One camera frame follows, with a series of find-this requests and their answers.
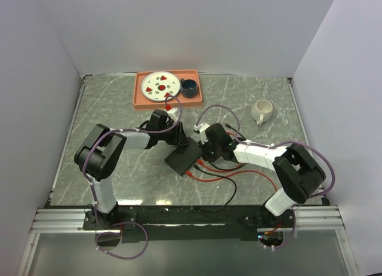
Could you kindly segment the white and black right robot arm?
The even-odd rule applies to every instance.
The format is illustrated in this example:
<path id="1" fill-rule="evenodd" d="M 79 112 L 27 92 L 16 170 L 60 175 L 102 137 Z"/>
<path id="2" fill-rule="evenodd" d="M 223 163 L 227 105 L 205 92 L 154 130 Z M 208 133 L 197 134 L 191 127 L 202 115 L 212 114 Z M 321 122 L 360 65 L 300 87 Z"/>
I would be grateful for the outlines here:
<path id="1" fill-rule="evenodd" d="M 294 205 L 304 204 L 321 186 L 326 175 L 320 165 L 300 144 L 289 146 L 254 146 L 249 140 L 235 139 L 221 124 L 202 123 L 194 126 L 201 140 L 203 160 L 214 163 L 219 158 L 238 164 L 254 164 L 274 171 L 281 183 L 265 203 L 261 221 L 274 227 L 282 214 Z"/>

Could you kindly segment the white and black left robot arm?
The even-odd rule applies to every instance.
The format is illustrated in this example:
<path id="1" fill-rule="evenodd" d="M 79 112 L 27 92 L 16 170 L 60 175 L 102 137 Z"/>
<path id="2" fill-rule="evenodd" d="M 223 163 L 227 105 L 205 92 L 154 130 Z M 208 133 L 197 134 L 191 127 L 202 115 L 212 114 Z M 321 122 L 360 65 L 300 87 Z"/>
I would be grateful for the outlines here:
<path id="1" fill-rule="evenodd" d="M 112 174 L 121 153 L 130 149 L 150 149 L 160 141 L 186 146 L 189 141 L 181 123 L 182 110 L 156 109 L 137 128 L 112 129 L 97 124 L 76 151 L 74 162 L 87 179 L 93 197 L 95 219 L 104 229 L 118 222 L 118 202 L 113 193 Z"/>

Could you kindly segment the black network switch box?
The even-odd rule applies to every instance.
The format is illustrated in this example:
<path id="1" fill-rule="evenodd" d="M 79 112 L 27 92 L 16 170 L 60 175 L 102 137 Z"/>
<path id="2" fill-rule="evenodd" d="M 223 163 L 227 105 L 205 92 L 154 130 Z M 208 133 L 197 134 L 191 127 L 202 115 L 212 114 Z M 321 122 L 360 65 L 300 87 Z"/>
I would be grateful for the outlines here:
<path id="1" fill-rule="evenodd" d="M 196 141 L 188 137 L 187 146 L 179 146 L 172 151 L 166 158 L 165 163 L 179 176 L 185 172 L 201 157 L 202 151 Z"/>

